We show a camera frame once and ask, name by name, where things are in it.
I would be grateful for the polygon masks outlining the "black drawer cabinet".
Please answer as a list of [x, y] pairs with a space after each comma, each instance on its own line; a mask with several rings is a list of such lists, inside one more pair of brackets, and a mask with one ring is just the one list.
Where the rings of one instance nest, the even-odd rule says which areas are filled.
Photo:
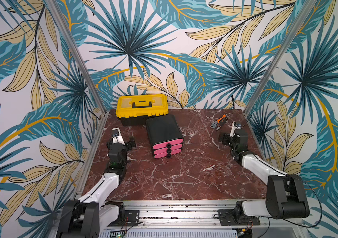
[[165, 141], [183, 138], [174, 115], [159, 116], [146, 121], [146, 129], [153, 154], [153, 145]]

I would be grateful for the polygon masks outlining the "pink top drawer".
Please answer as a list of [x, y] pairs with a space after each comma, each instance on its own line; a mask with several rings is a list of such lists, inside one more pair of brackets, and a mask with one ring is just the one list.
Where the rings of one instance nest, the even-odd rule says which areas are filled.
[[161, 148], [166, 148], [167, 145], [178, 145], [178, 144], [181, 144], [183, 143], [183, 138], [179, 138], [179, 139], [174, 139], [174, 140], [170, 140], [170, 141], [165, 141], [165, 142], [161, 142], [161, 143], [156, 143], [153, 145], [153, 149], [154, 150], [158, 150], [158, 149], [161, 149]]

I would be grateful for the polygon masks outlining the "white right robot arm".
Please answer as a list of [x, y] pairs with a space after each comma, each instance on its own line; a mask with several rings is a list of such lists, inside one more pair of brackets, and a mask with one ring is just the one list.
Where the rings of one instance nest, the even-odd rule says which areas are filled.
[[309, 216], [310, 208], [300, 176], [278, 170], [248, 150], [248, 134], [244, 130], [237, 129], [233, 134], [222, 132], [219, 141], [230, 148], [236, 163], [267, 186], [266, 198], [236, 203], [232, 211], [235, 221], [259, 216], [277, 220]]

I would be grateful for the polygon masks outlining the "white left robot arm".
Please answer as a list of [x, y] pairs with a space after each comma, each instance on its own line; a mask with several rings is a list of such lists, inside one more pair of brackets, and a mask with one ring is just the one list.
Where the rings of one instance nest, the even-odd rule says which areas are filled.
[[114, 136], [107, 143], [109, 163], [100, 180], [78, 200], [65, 203], [54, 238], [98, 238], [102, 226], [125, 223], [122, 202], [106, 201], [126, 175], [127, 152], [136, 146], [133, 137], [124, 142]]

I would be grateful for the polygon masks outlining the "pink bottom drawer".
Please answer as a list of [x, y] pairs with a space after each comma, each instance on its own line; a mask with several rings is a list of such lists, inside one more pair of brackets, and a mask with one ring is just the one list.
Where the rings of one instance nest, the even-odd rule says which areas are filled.
[[159, 159], [159, 158], [163, 158], [163, 157], [167, 157], [167, 158], [171, 158], [172, 155], [174, 154], [179, 154], [182, 151], [181, 148], [178, 149], [159, 149], [159, 150], [155, 150], [153, 153], [153, 157], [155, 159]]

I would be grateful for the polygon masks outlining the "orange adjustable wrench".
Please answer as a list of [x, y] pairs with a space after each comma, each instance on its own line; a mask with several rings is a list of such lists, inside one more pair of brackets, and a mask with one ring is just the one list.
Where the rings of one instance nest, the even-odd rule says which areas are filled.
[[211, 123], [210, 127], [211, 127], [212, 129], [217, 128], [219, 125], [221, 125], [221, 122], [222, 122], [223, 120], [227, 120], [227, 114], [224, 114], [221, 118], [219, 118], [219, 119], [213, 121], [213, 122]]

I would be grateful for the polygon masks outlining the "yellow black toolbox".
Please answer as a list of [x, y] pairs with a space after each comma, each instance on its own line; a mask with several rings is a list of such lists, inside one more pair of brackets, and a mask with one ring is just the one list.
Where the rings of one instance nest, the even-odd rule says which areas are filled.
[[121, 96], [116, 106], [116, 116], [125, 127], [144, 125], [148, 119], [168, 113], [168, 99], [164, 94]]

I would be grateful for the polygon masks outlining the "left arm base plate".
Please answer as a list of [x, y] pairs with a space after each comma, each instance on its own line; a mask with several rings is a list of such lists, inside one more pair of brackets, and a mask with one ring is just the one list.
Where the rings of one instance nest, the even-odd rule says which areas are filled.
[[121, 226], [135, 226], [139, 223], [139, 210], [122, 210], [118, 214], [118, 218], [110, 223], [108, 227], [121, 227]]

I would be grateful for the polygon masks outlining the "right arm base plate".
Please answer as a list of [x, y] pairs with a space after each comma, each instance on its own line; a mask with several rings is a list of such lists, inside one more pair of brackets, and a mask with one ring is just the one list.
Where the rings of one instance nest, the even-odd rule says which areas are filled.
[[258, 226], [260, 225], [259, 218], [255, 216], [246, 216], [235, 209], [218, 210], [213, 217], [218, 219], [221, 226]]

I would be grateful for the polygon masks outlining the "aluminium front rail frame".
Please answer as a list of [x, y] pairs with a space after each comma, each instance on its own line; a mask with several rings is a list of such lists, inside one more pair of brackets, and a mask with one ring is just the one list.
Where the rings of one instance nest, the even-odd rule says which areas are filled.
[[[112, 201], [122, 202], [124, 210], [139, 210], [139, 223], [131, 226], [127, 233], [132, 237], [137, 232], [153, 233], [165, 232], [180, 236], [186, 232], [193, 237], [216, 237], [222, 230], [237, 230], [248, 226], [221, 226], [218, 219], [213, 217], [218, 210], [234, 209], [239, 201], [244, 200], [136, 200]], [[301, 227], [300, 218], [273, 219], [257, 217], [260, 225], [251, 226], [254, 237], [262, 238], [308, 238], [309, 232]], [[117, 227], [102, 226], [100, 237], [113, 232]]]

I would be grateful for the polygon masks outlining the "left aluminium corner post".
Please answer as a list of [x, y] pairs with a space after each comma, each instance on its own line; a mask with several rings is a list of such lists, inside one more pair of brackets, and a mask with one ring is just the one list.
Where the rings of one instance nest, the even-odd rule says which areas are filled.
[[95, 84], [91, 78], [91, 75], [83, 61], [83, 58], [80, 55], [80, 52], [78, 50], [78, 47], [76, 46], [75, 40], [72, 36], [72, 33], [69, 30], [69, 26], [66, 24], [65, 19], [63, 17], [62, 12], [59, 9], [59, 6], [57, 4], [56, 1], [53, 0], [47, 0], [45, 1], [47, 7], [49, 8], [53, 19], [55, 20], [58, 28], [60, 29], [63, 38], [66, 40], [66, 43], [68, 45], [69, 50], [71, 51], [73, 58], [75, 60], [75, 62], [77, 63], [77, 66], [79, 67], [85, 82], [87, 83], [90, 91], [92, 92], [93, 96], [94, 96], [94, 100], [96, 102], [96, 104], [99, 106], [101, 113], [103, 115], [105, 115], [107, 113], [107, 110], [105, 109], [104, 105], [103, 105], [103, 101], [100, 98], [96, 88], [95, 88]]

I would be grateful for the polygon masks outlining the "aluminium corner post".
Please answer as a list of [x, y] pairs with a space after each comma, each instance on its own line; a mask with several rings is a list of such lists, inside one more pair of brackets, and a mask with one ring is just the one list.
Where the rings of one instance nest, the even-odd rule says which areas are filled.
[[105, 109], [104, 105], [103, 105], [103, 101], [100, 98], [96, 88], [95, 88], [95, 84], [91, 78], [91, 75], [83, 61], [83, 58], [80, 55], [80, 52], [78, 50], [78, 47], [76, 46], [75, 40], [72, 36], [72, 33], [69, 30], [69, 26], [66, 24], [65, 19], [63, 17], [62, 12], [59, 9], [59, 6], [57, 4], [56, 1], [53, 0], [47, 0], [45, 1], [47, 7], [49, 8], [53, 19], [55, 20], [58, 28], [60, 29], [63, 38], [66, 40], [66, 43], [68, 45], [69, 50], [71, 51], [73, 58], [75, 60], [75, 62], [77, 63], [77, 66], [79, 67], [85, 82], [87, 83], [90, 91], [92, 92], [93, 96], [94, 96], [94, 100], [96, 102], [96, 104], [99, 106], [101, 113], [103, 115], [105, 115], [107, 113], [107, 110]]
[[294, 38], [297, 36], [299, 30], [301, 29], [304, 21], [306, 20], [308, 14], [313, 9], [317, 0], [313, 1], [306, 1], [303, 5], [302, 9], [300, 10], [299, 15], [295, 18], [295, 22], [290, 26], [289, 33], [285, 36], [282, 44], [280, 45], [278, 51], [274, 55], [269, 67], [267, 68], [265, 74], [263, 75], [261, 81], [257, 84], [257, 87], [252, 94], [248, 105], [244, 110], [245, 116], [249, 116], [253, 107], [255, 105], [256, 100], [260, 97], [261, 92], [263, 91], [264, 87], [266, 86], [270, 76], [272, 75], [273, 71], [275, 70], [277, 64], [281, 60], [282, 56], [286, 53], [287, 49], [291, 45]]

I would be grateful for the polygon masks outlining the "right aluminium corner post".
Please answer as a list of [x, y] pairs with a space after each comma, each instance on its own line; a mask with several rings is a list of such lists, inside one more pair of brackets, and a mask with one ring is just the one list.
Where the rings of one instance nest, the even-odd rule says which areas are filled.
[[267, 68], [265, 74], [263, 75], [261, 81], [257, 84], [257, 87], [252, 94], [248, 105], [244, 110], [245, 116], [249, 116], [253, 107], [255, 105], [256, 100], [260, 97], [261, 92], [263, 91], [264, 87], [266, 86], [270, 76], [272, 75], [273, 71], [275, 70], [277, 64], [281, 60], [282, 56], [286, 53], [287, 49], [291, 45], [294, 38], [297, 36], [299, 30], [301, 29], [304, 21], [306, 20], [308, 14], [313, 9], [317, 0], [313, 1], [306, 1], [303, 5], [302, 9], [300, 10], [299, 15], [295, 18], [295, 22], [290, 26], [289, 33], [285, 36], [282, 44], [280, 45], [278, 51], [274, 55], [269, 67]]

